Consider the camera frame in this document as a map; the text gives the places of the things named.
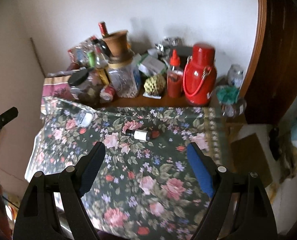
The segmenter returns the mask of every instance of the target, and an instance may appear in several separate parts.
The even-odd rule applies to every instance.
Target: red sauce
[[[179,70],[167,72],[167,94],[171,98],[179,98],[183,91],[183,72]]]

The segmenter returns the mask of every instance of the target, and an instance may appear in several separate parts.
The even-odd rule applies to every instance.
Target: red thermos handle
[[[183,75],[183,89],[184,89],[184,92],[186,95],[188,95],[189,97],[193,97],[195,96],[201,89],[204,81],[205,81],[205,78],[210,74],[212,68],[210,66],[206,66],[203,70],[203,75],[202,75],[202,78],[201,78],[201,82],[200,84],[198,85],[197,89],[195,90],[195,92],[193,92],[192,94],[190,94],[187,89],[186,89],[186,71],[187,71],[187,66],[188,64],[185,66],[185,69],[184,69],[184,75]]]

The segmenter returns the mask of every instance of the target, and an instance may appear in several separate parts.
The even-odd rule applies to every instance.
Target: table
[[[137,240],[191,237],[210,199],[187,162],[186,145],[195,141],[215,163],[230,167],[220,111],[184,107],[184,97],[120,98],[100,109],[44,99],[48,115],[35,140],[25,175],[28,181],[38,170],[50,174],[75,165],[96,141],[102,141],[107,149],[105,161],[91,191],[82,198],[94,227]],[[81,111],[94,114],[86,128],[75,122]],[[150,142],[124,134],[126,128],[143,127],[153,131]],[[63,208],[59,195],[55,201]]]

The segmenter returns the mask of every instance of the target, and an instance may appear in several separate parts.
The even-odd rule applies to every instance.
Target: clutter of objects
[[[215,88],[217,71],[215,48],[204,43],[184,46],[179,37],[167,37],[143,55],[135,54],[127,30],[108,33],[105,22],[99,23],[102,38],[95,36],[68,50],[71,64],[66,71],[49,73],[48,78],[69,76],[72,96],[95,107],[115,97],[134,98],[144,87],[143,96],[160,99],[185,95],[193,106],[209,104]],[[224,83],[215,89],[223,115],[235,117],[246,107],[239,98],[243,69],[232,65]]]

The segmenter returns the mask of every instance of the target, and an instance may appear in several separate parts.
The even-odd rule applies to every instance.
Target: wooden door frame
[[[252,56],[250,58],[250,64],[247,69],[246,76],[244,78],[244,81],[240,90],[240,97],[245,97],[246,95],[246,92],[250,86],[253,75],[255,73],[259,56],[261,54],[264,34],[265,34],[265,26],[266,26],[266,12],[267,12],[266,0],[258,0],[258,18],[257,18],[255,43],[254,43]]]

